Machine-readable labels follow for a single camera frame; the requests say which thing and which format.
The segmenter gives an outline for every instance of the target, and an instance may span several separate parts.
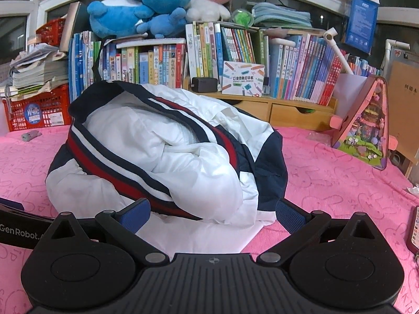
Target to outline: silver screw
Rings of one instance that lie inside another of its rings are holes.
[[[260,258],[263,262],[266,263],[277,263],[281,260],[281,255],[277,253],[270,253],[269,251],[267,253],[263,253],[260,255]]]
[[[149,253],[145,256],[145,260],[149,263],[162,263],[166,256],[162,253]]]

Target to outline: white stripe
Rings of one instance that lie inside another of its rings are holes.
[[[167,109],[167,110],[174,110],[174,111],[178,111],[178,112],[180,112],[181,114],[183,114],[183,115],[185,115],[185,116],[187,116],[188,118],[190,118],[190,119],[192,119],[197,125],[199,125],[200,127],[202,127],[202,129],[205,131],[205,134],[207,135],[207,137],[208,137],[208,140],[211,142],[211,143],[215,143],[215,144],[219,144],[218,142],[217,142],[217,139],[215,138],[215,134],[214,134],[214,132],[212,132],[209,128],[208,128],[208,126],[206,126],[205,124],[203,124],[202,122],[200,122],[198,119],[196,119],[195,117],[192,117],[191,115],[189,115],[188,113],[186,113],[185,111],[182,111],[182,110],[177,110],[177,109],[175,109],[175,108],[171,108],[170,106],[167,106],[166,104],[164,104],[164,103],[162,103],[162,102],[158,102],[157,100],[154,100],[154,99],[148,99],[148,100],[150,100],[150,101],[152,101],[152,102],[155,102],[156,104],[158,104],[158,105],[160,105],[160,106],[163,106],[165,109]]]
[[[104,157],[98,150],[96,150],[92,144],[89,143],[89,141],[84,138],[84,136],[81,134],[79,130],[75,126],[71,126],[71,131],[77,136],[77,138],[80,140],[80,142],[90,151],[99,161],[104,163],[106,166],[111,168],[112,170],[118,172],[122,176],[125,176],[126,178],[129,178],[135,182],[137,182],[139,185],[141,185],[144,190],[148,191],[150,194],[152,194],[154,197],[165,200],[167,202],[173,202],[173,199],[166,195],[165,193],[158,191],[156,189],[153,189],[150,187],[140,176],[136,175],[133,172],[130,172],[128,170],[125,170],[123,167],[115,164],[114,162],[110,161],[106,157]]]

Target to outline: round sticker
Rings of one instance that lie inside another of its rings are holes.
[[[30,124],[38,124],[41,121],[41,108],[38,104],[29,104],[25,107],[25,119]]]

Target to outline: red stripe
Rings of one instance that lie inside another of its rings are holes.
[[[71,150],[71,152],[74,154],[75,158],[80,161],[83,166],[89,170],[89,172],[95,176],[98,176],[100,178],[103,178],[110,183],[112,183],[115,187],[115,189],[118,191],[118,193],[127,195],[133,200],[137,200],[139,198],[147,198],[150,202],[151,209],[153,212],[159,212],[164,211],[165,215],[173,215],[173,216],[179,216],[179,217],[186,217],[186,218],[194,218],[191,214],[187,213],[186,211],[183,211],[182,209],[171,209],[165,207],[163,204],[161,204],[161,201],[158,201],[154,199],[151,195],[147,195],[144,192],[138,190],[137,188],[124,183],[117,178],[111,176],[107,172],[103,171],[101,168],[96,166],[89,158],[84,154],[84,152],[78,147],[74,139],[71,138],[71,136],[68,136],[67,139],[68,146]]]
[[[224,142],[224,147],[228,153],[228,156],[230,158],[230,164],[232,167],[234,167],[235,169],[237,168],[237,155],[236,155],[236,151],[234,149],[233,144],[231,143],[231,140],[227,138],[227,136],[221,132],[219,129],[215,128],[214,126],[212,126],[211,124],[207,123],[205,120],[199,118],[196,116],[196,114],[194,114],[191,110],[184,108],[183,106],[172,102],[170,100],[166,100],[162,97],[156,97],[156,100],[162,102],[163,104],[166,104],[167,106],[170,106],[171,108],[174,108],[175,110],[182,110],[185,111],[186,113],[190,114],[192,117],[196,117],[198,120],[200,120],[201,122],[205,123],[205,125],[212,130],[213,132],[216,132],[221,139]]]

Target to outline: white fabric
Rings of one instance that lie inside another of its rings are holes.
[[[254,159],[273,132],[268,123],[243,115],[222,101],[162,85],[143,86],[213,126],[221,124],[248,146]],[[84,125],[108,150],[140,166],[169,189],[171,198],[161,192],[156,197],[203,218],[193,221],[152,214],[137,234],[169,256],[176,252],[238,253],[263,225],[275,221],[274,212],[257,210],[254,176],[241,172],[237,177],[227,151],[215,143],[211,131],[207,131],[211,143],[199,143],[187,127],[156,113],[127,92],[90,114]],[[89,151],[122,173],[94,148]],[[94,217],[105,209],[118,211],[132,202],[121,197],[110,182],[86,175],[74,159],[49,174],[47,191],[57,211],[72,211],[78,218]]]

